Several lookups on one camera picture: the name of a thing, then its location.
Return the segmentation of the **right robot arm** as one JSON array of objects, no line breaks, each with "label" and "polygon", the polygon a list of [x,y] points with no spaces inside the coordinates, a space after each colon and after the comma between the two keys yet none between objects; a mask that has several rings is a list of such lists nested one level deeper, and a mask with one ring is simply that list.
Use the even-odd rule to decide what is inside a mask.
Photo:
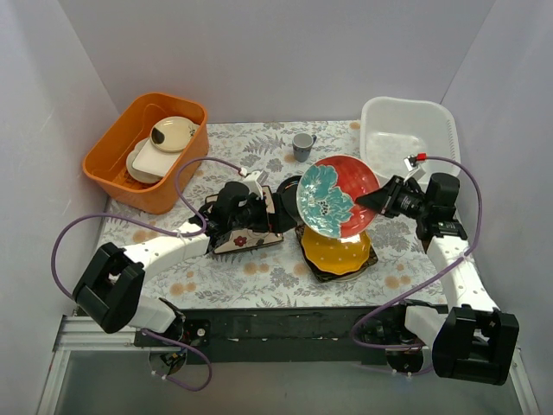
[{"label": "right robot arm", "polygon": [[417,337],[430,348],[435,373],[443,378],[502,385],[518,339],[517,318],[500,311],[486,292],[472,259],[473,243],[455,218],[457,177],[434,173],[426,189],[415,179],[393,176],[381,189],[356,202],[392,218],[416,222],[416,236],[440,275],[448,313],[428,305],[408,305],[391,321],[401,343]]}]

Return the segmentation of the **yellow dotted scalloped plate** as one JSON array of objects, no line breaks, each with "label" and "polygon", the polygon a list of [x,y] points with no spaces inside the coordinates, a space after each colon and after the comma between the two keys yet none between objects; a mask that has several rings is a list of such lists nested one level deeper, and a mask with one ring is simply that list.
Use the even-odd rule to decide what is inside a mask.
[{"label": "yellow dotted scalloped plate", "polygon": [[306,258],[319,270],[342,276],[358,271],[370,258],[372,241],[366,232],[331,239],[306,227],[301,245]]}]

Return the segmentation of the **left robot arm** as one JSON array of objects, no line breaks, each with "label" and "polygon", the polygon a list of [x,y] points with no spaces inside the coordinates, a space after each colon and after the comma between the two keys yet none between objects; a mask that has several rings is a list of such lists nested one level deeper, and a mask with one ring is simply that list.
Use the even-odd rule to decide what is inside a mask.
[{"label": "left robot arm", "polygon": [[103,244],[73,289],[73,300],[107,334],[131,326],[153,332],[164,345],[177,344],[184,314],[164,298],[145,296],[144,283],[185,260],[215,252],[237,231],[283,234],[296,227],[298,182],[293,176],[262,195],[244,182],[228,182],[167,236],[126,247]]}]

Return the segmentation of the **red and teal floral plate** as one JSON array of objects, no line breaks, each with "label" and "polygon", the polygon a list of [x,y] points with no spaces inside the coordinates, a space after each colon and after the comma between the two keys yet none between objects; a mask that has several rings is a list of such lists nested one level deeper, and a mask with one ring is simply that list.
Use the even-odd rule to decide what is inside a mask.
[{"label": "red and teal floral plate", "polygon": [[325,157],[311,165],[297,185],[296,205],[303,223],[321,236],[346,239],[364,232],[376,214],[356,200],[380,189],[362,160]]}]

